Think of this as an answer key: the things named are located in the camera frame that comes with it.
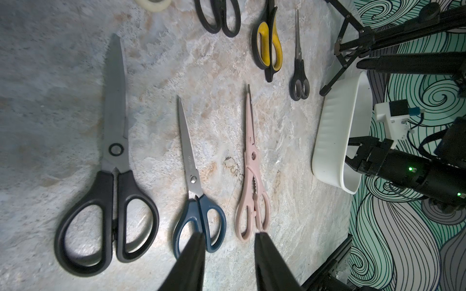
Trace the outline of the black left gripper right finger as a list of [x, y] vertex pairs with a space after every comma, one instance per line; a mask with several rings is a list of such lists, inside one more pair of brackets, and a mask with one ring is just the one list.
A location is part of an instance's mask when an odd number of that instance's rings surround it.
[[254, 243], [258, 291], [301, 291], [269, 235], [257, 233]]

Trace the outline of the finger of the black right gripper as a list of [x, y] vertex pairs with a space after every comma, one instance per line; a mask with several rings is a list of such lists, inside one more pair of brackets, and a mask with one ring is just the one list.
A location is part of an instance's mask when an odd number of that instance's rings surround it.
[[348, 140], [349, 147], [356, 149], [350, 150], [352, 157], [346, 156], [345, 163], [355, 171], [365, 171], [367, 168], [366, 162], [371, 151], [379, 144], [379, 139], [371, 136], [352, 137]]

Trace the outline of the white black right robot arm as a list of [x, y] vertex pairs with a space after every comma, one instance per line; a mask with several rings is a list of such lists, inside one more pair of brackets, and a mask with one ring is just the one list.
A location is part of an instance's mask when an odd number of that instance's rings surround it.
[[394, 141], [376, 137], [350, 138], [358, 148], [345, 163], [369, 177], [383, 178], [400, 190], [412, 189], [423, 196], [451, 207], [466, 205], [466, 119], [426, 137], [419, 155], [392, 148]]

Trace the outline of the dark blue handled scissors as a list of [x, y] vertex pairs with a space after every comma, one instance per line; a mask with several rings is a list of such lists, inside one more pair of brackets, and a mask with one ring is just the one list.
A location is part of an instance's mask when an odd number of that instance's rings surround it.
[[[194, 223], [195, 231], [205, 235], [206, 251], [209, 253], [214, 253], [219, 250], [226, 235], [226, 216], [223, 209], [212, 201], [202, 189], [201, 177], [195, 163], [191, 137], [184, 113], [183, 102], [180, 97], [177, 97], [177, 106], [188, 199], [184, 204], [180, 220], [175, 227], [172, 237], [172, 248], [175, 258], [180, 257], [180, 237], [185, 225], [188, 223]], [[220, 228], [216, 240], [212, 239], [210, 233], [208, 213], [211, 210], [216, 211], [220, 218]]]

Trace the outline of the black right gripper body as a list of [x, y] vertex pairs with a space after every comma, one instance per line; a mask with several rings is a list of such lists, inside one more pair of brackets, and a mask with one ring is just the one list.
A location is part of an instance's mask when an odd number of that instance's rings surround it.
[[383, 178], [395, 186], [418, 193], [449, 206], [466, 205], [466, 171], [438, 160], [392, 149], [385, 139], [371, 151], [365, 171], [368, 177]]

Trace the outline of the pink bladed scissors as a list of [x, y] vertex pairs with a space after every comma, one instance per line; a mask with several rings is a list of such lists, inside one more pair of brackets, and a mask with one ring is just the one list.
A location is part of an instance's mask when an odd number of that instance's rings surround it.
[[235, 219], [235, 232], [242, 242], [253, 234], [254, 223], [259, 232], [267, 232], [271, 217], [269, 196], [260, 174], [250, 85], [246, 86], [244, 167], [243, 190]]

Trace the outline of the cream handled kitchen scissors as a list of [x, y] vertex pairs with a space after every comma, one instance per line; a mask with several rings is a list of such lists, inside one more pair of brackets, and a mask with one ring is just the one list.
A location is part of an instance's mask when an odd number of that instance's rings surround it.
[[171, 5], [172, 0], [135, 0], [135, 2], [148, 12], [161, 12]]

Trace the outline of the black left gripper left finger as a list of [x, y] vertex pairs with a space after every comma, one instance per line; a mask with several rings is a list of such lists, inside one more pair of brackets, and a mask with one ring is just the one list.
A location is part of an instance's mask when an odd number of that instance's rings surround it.
[[202, 291], [205, 274], [205, 235], [194, 233], [159, 291]]

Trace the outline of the large black handled scissors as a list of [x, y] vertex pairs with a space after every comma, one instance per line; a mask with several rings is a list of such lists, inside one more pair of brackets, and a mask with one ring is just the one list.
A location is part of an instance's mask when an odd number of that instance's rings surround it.
[[[122, 263], [142, 257], [152, 246], [160, 217], [154, 201], [138, 186], [129, 165], [129, 128], [126, 115], [126, 67], [122, 39], [113, 34], [104, 68], [104, 130], [101, 169], [90, 190], [61, 220], [54, 239], [54, 252], [61, 267], [72, 275], [96, 276], [106, 270], [113, 254]], [[144, 202], [152, 215], [146, 241], [136, 250], [127, 247], [127, 206]], [[74, 218], [85, 208], [98, 206], [103, 213], [101, 259], [90, 266], [77, 263], [66, 250], [66, 234]]]

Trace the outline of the small black scissors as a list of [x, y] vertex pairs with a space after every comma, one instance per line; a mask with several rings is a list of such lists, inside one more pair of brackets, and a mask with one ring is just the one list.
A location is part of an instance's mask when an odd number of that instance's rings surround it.
[[212, 12], [214, 14], [215, 24], [210, 24], [201, 8], [200, 0], [195, 0], [195, 9], [201, 25], [211, 34], [216, 34], [223, 30], [224, 34], [229, 38], [234, 38], [238, 35], [241, 27], [241, 14], [238, 0], [231, 0], [235, 14], [235, 29], [230, 30], [227, 23], [227, 6], [226, 1], [211, 0]]

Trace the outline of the yellow black handled scissors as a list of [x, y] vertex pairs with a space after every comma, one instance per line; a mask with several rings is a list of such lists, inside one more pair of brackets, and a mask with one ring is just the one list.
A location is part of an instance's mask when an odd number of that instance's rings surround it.
[[274, 0], [266, 1], [259, 20], [254, 24], [251, 34], [252, 55], [256, 66], [265, 72], [267, 82], [283, 65], [283, 50], [276, 25], [278, 7]]

